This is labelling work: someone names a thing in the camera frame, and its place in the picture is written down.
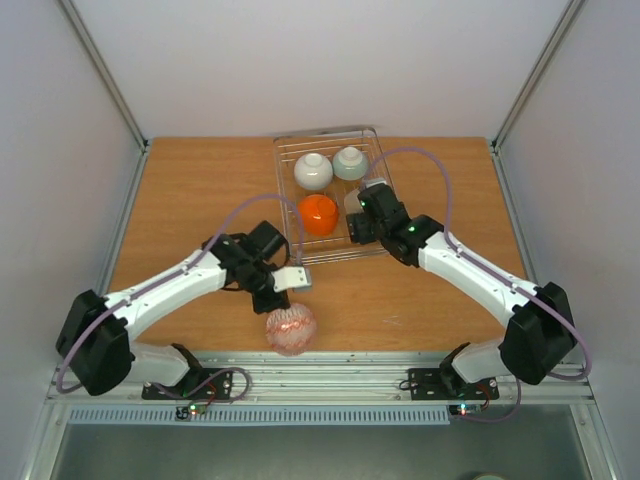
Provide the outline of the red patterned ceramic bowl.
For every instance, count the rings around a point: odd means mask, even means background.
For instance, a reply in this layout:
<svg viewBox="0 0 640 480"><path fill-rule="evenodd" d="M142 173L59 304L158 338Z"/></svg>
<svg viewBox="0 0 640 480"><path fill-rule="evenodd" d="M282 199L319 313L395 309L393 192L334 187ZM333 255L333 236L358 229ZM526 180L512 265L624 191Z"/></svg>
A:
<svg viewBox="0 0 640 480"><path fill-rule="evenodd" d="M297 356L311 347L317 321L307 306L292 303L288 309L278 309L267 316L265 332L273 351L283 356Z"/></svg>

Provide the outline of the teal patterned ceramic bowl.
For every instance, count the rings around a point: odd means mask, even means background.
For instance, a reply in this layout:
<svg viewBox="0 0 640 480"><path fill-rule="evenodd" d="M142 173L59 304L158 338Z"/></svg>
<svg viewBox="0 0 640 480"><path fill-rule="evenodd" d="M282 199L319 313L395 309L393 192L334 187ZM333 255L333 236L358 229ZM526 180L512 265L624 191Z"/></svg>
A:
<svg viewBox="0 0 640 480"><path fill-rule="evenodd" d="M348 146L339 150L332 159L333 172L345 181L361 179L369 169L369 161L364 152Z"/></svg>

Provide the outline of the orange white ceramic bowl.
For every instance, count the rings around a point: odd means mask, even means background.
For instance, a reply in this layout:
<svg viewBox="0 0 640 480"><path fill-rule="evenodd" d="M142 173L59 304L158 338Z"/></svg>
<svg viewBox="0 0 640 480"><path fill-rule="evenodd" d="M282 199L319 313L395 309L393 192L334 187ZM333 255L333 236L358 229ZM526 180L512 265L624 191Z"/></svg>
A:
<svg viewBox="0 0 640 480"><path fill-rule="evenodd" d="M336 228L339 219L337 204L323 194L304 197L297 204L306 233L315 236L328 236Z"/></svg>

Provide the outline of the chrome wire dish rack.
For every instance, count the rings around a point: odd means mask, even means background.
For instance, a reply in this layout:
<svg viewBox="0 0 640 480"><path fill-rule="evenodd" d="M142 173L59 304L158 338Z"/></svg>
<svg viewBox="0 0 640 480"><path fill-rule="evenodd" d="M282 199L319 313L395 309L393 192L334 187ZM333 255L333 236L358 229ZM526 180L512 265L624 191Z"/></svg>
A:
<svg viewBox="0 0 640 480"><path fill-rule="evenodd" d="M294 260L304 265L385 255L376 241L361 245L357 195L376 183L393 184L376 130L371 126L287 133L274 139L279 194Z"/></svg>

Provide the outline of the plain white bottom bowl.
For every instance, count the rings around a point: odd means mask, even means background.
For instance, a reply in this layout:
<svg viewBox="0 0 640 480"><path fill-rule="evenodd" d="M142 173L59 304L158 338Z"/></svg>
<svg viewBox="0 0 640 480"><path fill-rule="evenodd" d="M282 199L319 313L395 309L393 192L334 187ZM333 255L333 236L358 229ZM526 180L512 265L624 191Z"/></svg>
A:
<svg viewBox="0 0 640 480"><path fill-rule="evenodd" d="M333 179L333 168L328 158L312 152L301 156L294 165L294 180L308 191L320 191Z"/></svg>

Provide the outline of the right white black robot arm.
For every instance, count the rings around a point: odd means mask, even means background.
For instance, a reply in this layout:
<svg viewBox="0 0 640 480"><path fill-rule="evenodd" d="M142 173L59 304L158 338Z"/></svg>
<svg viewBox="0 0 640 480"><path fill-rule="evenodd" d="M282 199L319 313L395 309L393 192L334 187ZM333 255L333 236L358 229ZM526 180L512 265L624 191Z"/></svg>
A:
<svg viewBox="0 0 640 480"><path fill-rule="evenodd" d="M377 242L400 263L444 279L504 327L503 337L463 343L441 361L448 396L463 396L476 383L503 375L537 385L576 346L568 297L558 285L520 279L468 250L437 220L411 217L385 182L350 192L345 208L353 243Z"/></svg>

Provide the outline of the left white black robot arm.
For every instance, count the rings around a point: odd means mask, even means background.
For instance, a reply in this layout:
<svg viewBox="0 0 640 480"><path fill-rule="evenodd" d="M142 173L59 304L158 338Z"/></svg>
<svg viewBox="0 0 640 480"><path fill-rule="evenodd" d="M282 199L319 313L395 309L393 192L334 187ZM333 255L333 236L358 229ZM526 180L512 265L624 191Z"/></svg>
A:
<svg viewBox="0 0 640 480"><path fill-rule="evenodd" d="M170 398L194 398L207 383L206 372L180 344L137 343L157 321L191 301L216 291L250 294L255 313L289 307L287 290L276 283L279 252L286 238L263 221L250 233L222 234L202 244L168 270L119 292L100 296L89 289L71 305L56 341L64 370L71 370L91 396L105 394L124 380L149 382Z"/></svg>

